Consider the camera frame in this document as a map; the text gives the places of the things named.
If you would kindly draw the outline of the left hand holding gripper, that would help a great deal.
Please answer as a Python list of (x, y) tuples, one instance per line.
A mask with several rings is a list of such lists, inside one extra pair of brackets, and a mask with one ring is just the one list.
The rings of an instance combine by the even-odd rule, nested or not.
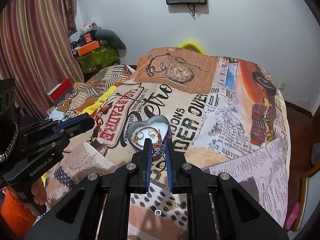
[(31, 186), (31, 192), (34, 197), (34, 202), (39, 205), (44, 205), (47, 201), (46, 189), (44, 187), (43, 181), (39, 178)]

